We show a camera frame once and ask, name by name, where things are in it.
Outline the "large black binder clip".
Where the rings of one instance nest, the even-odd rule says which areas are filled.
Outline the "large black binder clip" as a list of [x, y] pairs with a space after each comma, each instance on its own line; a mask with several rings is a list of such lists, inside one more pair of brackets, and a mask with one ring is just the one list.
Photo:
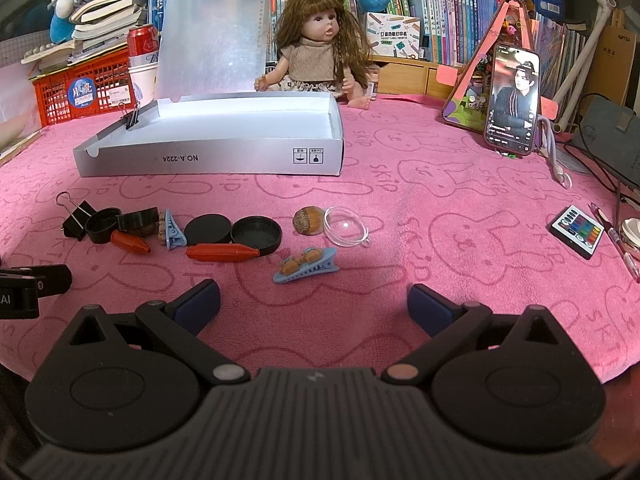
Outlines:
[[70, 193], [63, 191], [55, 196], [55, 203], [63, 207], [68, 213], [67, 218], [62, 223], [62, 231], [65, 237], [82, 240], [86, 234], [86, 224], [96, 210], [88, 202], [83, 200], [75, 203]]

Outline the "black round lid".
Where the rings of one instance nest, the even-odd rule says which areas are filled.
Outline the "black round lid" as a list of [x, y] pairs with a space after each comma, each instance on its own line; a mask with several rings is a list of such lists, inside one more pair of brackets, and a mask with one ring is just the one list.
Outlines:
[[160, 226], [160, 212], [156, 207], [146, 208], [116, 217], [117, 229], [120, 232], [138, 237], [156, 235]]
[[183, 233], [189, 246], [228, 244], [231, 242], [231, 227], [231, 221], [222, 214], [201, 214], [186, 225]]

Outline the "clear plastic dome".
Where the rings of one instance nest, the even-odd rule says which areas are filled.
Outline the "clear plastic dome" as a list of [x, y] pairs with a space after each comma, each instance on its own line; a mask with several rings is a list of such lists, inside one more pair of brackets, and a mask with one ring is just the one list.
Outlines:
[[323, 233], [338, 247], [371, 245], [369, 229], [355, 211], [346, 207], [332, 206], [324, 212]]

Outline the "blue hair clip front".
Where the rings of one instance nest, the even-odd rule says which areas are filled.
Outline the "blue hair clip front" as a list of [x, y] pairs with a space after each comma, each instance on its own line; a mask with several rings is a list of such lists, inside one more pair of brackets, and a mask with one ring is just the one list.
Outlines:
[[272, 280], [276, 284], [285, 284], [301, 278], [334, 273], [340, 270], [335, 264], [337, 250], [333, 247], [307, 248], [298, 257], [285, 259]]

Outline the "brown walnut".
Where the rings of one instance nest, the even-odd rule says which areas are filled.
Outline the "brown walnut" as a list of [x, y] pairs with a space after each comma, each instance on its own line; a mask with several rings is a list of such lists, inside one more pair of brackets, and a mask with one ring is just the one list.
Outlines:
[[300, 208], [293, 216], [294, 230], [303, 236], [315, 236], [323, 232], [323, 219], [326, 212], [317, 206]]

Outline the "black round cap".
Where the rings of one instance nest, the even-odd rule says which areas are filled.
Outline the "black round cap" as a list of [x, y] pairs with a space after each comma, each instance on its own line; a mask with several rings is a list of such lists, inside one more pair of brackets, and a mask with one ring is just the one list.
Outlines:
[[94, 244], [107, 244], [118, 227], [117, 218], [122, 214], [119, 208], [108, 207], [92, 214], [86, 222], [86, 232]]

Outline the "orange carrot toy long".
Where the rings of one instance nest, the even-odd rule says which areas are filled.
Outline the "orange carrot toy long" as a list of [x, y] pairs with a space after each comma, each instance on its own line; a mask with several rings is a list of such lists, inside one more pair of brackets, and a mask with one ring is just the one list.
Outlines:
[[186, 248], [186, 256], [201, 262], [243, 262], [260, 257], [260, 251], [243, 244], [197, 244]]

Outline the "small colourful remote control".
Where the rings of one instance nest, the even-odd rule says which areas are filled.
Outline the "small colourful remote control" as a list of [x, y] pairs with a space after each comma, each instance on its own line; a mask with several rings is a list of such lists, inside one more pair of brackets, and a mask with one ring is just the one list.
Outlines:
[[596, 252], [604, 227], [575, 205], [561, 211], [548, 225], [548, 231], [585, 260]]

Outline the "black binder clip on box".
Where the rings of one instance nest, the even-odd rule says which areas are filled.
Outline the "black binder clip on box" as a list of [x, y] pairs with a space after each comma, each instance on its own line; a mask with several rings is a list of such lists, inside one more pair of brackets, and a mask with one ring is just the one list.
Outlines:
[[133, 126], [137, 125], [139, 121], [139, 105], [134, 104], [133, 108], [128, 108], [125, 106], [123, 102], [118, 104], [118, 109], [122, 113], [122, 120], [125, 123], [125, 128], [129, 130]]

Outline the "pink pen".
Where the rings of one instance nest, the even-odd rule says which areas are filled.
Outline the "pink pen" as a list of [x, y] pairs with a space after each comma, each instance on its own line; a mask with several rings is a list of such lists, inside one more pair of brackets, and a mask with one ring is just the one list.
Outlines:
[[606, 235], [615, 246], [617, 252], [620, 254], [620, 258], [623, 259], [625, 266], [631, 276], [634, 278], [636, 282], [640, 280], [640, 271], [638, 268], [638, 264], [634, 261], [634, 258], [631, 257], [631, 254], [626, 251], [622, 238], [620, 234], [618, 234], [617, 230], [612, 225], [610, 219], [605, 215], [600, 207], [598, 207], [595, 203], [591, 203], [589, 205], [591, 212], [598, 218], [598, 221], [604, 227]]

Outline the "white shallow cardboard box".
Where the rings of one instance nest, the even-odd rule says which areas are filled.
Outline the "white shallow cardboard box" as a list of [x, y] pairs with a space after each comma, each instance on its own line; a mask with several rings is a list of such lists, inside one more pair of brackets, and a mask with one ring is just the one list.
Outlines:
[[339, 176], [340, 109], [326, 92], [254, 92], [160, 99], [74, 149], [83, 177], [160, 174]]

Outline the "pink triangular toy house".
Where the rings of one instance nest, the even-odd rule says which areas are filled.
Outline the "pink triangular toy house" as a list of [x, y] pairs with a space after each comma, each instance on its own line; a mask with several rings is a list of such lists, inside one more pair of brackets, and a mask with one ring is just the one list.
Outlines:
[[496, 44], [536, 52], [523, 0], [502, 0], [471, 61], [460, 74], [449, 66], [437, 69], [436, 80], [452, 87], [442, 107], [442, 119], [446, 124], [475, 133], [484, 132]]

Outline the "white paper cup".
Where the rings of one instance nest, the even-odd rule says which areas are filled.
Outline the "white paper cup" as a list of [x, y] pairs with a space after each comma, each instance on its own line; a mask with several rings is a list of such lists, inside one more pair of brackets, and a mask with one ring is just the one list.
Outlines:
[[155, 99], [157, 61], [158, 52], [132, 56], [129, 59], [129, 75], [138, 107], [144, 107]]

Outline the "red soda can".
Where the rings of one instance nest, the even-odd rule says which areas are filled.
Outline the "red soda can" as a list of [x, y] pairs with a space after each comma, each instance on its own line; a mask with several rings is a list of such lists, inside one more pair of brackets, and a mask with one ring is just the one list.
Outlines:
[[130, 58], [156, 52], [160, 47], [158, 30], [152, 24], [129, 29], [127, 46]]

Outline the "stack of books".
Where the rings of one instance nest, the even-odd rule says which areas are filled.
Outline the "stack of books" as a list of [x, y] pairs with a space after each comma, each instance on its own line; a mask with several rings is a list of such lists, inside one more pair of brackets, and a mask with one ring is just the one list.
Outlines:
[[126, 44], [128, 30], [145, 25], [149, 0], [75, 0], [70, 22], [73, 39], [40, 44], [26, 51], [23, 65], [35, 64], [43, 73], [84, 62]]

